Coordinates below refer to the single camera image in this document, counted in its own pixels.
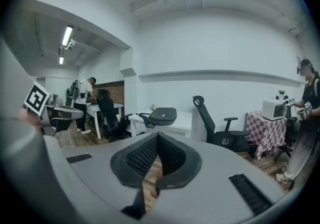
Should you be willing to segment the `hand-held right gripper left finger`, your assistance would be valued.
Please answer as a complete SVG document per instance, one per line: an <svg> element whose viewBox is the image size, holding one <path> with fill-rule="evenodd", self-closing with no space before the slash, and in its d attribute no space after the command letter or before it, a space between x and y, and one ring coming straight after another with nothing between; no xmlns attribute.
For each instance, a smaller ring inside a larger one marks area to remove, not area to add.
<svg viewBox="0 0 320 224"><path fill-rule="evenodd" d="M151 133L116 152L110 160L110 168L118 181L125 187L137 189L133 203L121 210L136 220L146 214L143 180L158 155L157 145L158 134Z"/></svg>

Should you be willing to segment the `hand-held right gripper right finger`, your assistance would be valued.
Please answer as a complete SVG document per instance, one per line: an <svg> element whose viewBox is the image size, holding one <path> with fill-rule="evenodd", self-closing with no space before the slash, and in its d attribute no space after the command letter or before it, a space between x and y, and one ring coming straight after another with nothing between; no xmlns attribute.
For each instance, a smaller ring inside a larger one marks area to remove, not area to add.
<svg viewBox="0 0 320 224"><path fill-rule="evenodd" d="M202 158L195 149L163 132L157 134L156 150L162 165L162 178L155 183L157 191L185 187L202 167Z"/></svg>

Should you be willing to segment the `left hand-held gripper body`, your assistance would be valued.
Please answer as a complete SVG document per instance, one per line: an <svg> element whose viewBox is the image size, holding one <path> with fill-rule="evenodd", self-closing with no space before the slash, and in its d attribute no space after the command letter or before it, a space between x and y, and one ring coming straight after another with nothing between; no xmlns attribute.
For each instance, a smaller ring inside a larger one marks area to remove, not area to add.
<svg viewBox="0 0 320 224"><path fill-rule="evenodd" d="M79 109L56 103L53 96L36 81L24 105L38 115L43 134L47 136L68 130L74 120L84 116L84 112Z"/></svg>

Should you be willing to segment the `dark grey backpack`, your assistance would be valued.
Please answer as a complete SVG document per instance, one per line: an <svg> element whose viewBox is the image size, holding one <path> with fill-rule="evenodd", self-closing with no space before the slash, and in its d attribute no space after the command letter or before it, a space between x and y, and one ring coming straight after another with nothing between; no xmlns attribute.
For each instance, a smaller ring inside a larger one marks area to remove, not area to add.
<svg viewBox="0 0 320 224"><path fill-rule="evenodd" d="M151 113L139 113L146 128L153 129L155 126L170 126L177 119L177 110L172 107L158 107Z"/></svg>

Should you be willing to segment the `person's right hand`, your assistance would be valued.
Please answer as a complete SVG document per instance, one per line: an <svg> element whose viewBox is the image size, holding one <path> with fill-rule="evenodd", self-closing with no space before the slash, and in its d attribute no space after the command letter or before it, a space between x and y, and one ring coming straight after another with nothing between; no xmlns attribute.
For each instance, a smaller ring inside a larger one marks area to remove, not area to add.
<svg viewBox="0 0 320 224"><path fill-rule="evenodd" d="M163 178L163 170L160 168L160 169L156 172L156 181L155 181L155 183L157 183L157 181L161 180L162 178ZM158 193L155 185L153 186L152 190L150 191L150 195L151 195L153 198L155 198L155 199L158 198L159 193Z"/></svg>

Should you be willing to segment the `white table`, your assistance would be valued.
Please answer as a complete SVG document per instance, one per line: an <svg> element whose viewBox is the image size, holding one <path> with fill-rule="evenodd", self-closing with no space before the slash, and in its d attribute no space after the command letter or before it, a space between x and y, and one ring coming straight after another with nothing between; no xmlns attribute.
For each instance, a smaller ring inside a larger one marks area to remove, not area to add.
<svg viewBox="0 0 320 224"><path fill-rule="evenodd" d="M133 114L129 118L131 136L135 137L141 133L164 132L175 135L182 135L187 138L192 133L192 114L190 112L177 112L177 118L171 125L155 126L154 128L147 128L144 120L138 115Z"/></svg>

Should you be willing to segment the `black mesh office chair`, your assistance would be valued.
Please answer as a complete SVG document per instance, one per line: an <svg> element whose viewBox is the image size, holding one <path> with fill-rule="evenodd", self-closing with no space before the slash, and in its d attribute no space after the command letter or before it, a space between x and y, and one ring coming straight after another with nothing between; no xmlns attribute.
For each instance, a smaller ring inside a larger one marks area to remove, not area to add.
<svg viewBox="0 0 320 224"><path fill-rule="evenodd" d="M212 145L220 146L235 153L249 152L254 147L254 143L248 141L246 138L251 134L249 131L230 131L232 121L238 120L237 117L226 117L226 126L224 131L216 131L216 125L211 118L206 106L205 100L202 96L196 95L192 97L194 106L197 108L198 113L204 123L206 130L206 142ZM229 139L228 144L223 145L222 140Z"/></svg>

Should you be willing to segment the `white desk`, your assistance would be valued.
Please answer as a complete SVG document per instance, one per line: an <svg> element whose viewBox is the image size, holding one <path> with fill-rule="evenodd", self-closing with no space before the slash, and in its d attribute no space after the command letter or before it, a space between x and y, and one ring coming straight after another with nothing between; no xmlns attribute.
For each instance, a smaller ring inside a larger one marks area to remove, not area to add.
<svg viewBox="0 0 320 224"><path fill-rule="evenodd" d="M114 103L113 104L114 108L118 110L118 114L121 117L122 116L122 107L124 107L122 104L119 103ZM98 112L100 112L100 108L97 104L93 104L90 106L86 106L86 112L88 115L93 117L94 119L94 124L95 124L95 129L96 129L96 134L97 138L100 140L101 139L101 134L100 134L100 128L99 128L99 122L98 122Z"/></svg>

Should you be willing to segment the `pink checkered tablecloth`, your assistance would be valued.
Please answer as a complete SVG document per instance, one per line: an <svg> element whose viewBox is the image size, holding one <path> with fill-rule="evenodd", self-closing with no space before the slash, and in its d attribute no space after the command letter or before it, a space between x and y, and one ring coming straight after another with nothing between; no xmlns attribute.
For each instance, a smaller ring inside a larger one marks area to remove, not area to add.
<svg viewBox="0 0 320 224"><path fill-rule="evenodd" d="M248 140L257 146L254 158L259 160L263 153L270 152L274 147L285 145L287 118L268 120L262 117L261 111L245 114L245 130L250 132Z"/></svg>

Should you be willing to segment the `white microwave oven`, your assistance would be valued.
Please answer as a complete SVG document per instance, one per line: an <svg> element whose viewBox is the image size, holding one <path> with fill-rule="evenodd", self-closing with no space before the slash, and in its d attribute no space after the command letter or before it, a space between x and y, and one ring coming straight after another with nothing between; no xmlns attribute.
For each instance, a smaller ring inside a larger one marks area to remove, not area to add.
<svg viewBox="0 0 320 224"><path fill-rule="evenodd" d="M261 116L269 121L276 121L285 118L287 107L284 101L264 100L262 104Z"/></svg>

